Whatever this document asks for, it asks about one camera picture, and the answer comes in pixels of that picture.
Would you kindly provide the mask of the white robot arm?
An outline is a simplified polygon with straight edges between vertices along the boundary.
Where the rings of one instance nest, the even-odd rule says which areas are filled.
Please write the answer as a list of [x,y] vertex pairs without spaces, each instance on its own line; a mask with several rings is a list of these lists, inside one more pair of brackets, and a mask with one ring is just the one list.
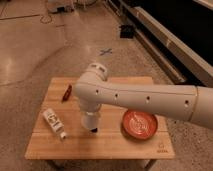
[[107,81],[104,65],[91,63],[78,78],[73,93],[85,112],[97,112],[102,104],[108,104],[213,130],[213,88],[112,83]]

